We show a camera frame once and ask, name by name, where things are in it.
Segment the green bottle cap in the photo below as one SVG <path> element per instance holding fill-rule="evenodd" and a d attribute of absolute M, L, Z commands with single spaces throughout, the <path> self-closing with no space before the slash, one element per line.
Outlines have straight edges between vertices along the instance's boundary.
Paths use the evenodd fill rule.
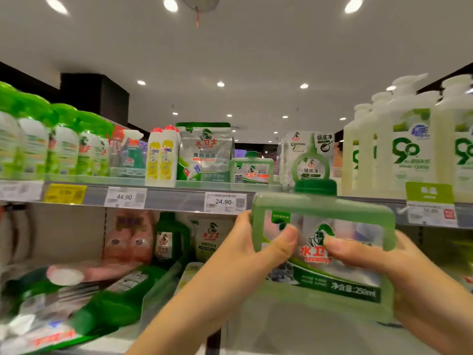
<path fill-rule="evenodd" d="M 296 193 L 337 196 L 337 182 L 332 179 L 301 179 L 296 182 Z"/>

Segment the hand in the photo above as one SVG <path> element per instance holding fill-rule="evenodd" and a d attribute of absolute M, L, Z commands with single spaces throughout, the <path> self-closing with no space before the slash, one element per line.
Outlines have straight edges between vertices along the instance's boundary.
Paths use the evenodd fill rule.
<path fill-rule="evenodd" d="M 352 266 L 385 274 L 395 289 L 394 316 L 411 334 L 445 355 L 473 352 L 473 296 L 396 231 L 390 252 L 327 237 L 330 255 Z"/>
<path fill-rule="evenodd" d="M 286 261 L 298 241 L 292 225 L 263 251 L 251 238 L 251 211 L 240 214 L 232 231 L 198 273 L 161 310 L 128 355 L 194 354 L 238 306 Z"/>

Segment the cleaning product box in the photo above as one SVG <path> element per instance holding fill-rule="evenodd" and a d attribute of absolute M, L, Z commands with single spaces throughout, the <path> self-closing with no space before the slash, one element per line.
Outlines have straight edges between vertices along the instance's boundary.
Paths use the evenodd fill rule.
<path fill-rule="evenodd" d="M 283 144 L 284 182 L 299 179 L 328 179 L 334 164 L 334 135 L 313 131 L 292 131 Z"/>
<path fill-rule="evenodd" d="M 326 237 L 394 249 L 395 217 L 380 205 L 337 198 L 330 179 L 296 182 L 295 193 L 257 193 L 252 206 L 253 245 L 261 251 L 290 223 L 299 231 L 292 256 L 274 269 L 262 291 L 281 300 L 381 322 L 392 316 L 393 286 L 370 270 L 347 266 L 323 246 Z"/>

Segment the brand logo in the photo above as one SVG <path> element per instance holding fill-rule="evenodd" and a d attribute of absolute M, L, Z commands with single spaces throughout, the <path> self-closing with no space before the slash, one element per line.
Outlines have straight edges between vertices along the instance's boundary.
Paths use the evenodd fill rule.
<path fill-rule="evenodd" d="M 406 145 L 404 150 L 399 149 L 399 145 L 403 144 Z M 394 163 L 402 163 L 408 156 L 416 156 L 420 151 L 421 148 L 408 138 L 400 137 L 393 141 L 393 154 L 399 157 Z"/>
<path fill-rule="evenodd" d="M 455 140 L 455 154 L 460 157 L 458 166 L 463 166 L 473 157 L 473 143 L 468 138 L 458 138 Z"/>

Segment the smoke detector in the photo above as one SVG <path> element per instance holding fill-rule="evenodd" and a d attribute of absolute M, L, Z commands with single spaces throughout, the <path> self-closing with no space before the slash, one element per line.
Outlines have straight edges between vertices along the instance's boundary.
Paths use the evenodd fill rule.
<path fill-rule="evenodd" d="M 192 10 L 199 12 L 209 12 L 216 9 L 220 0 L 183 0 Z"/>

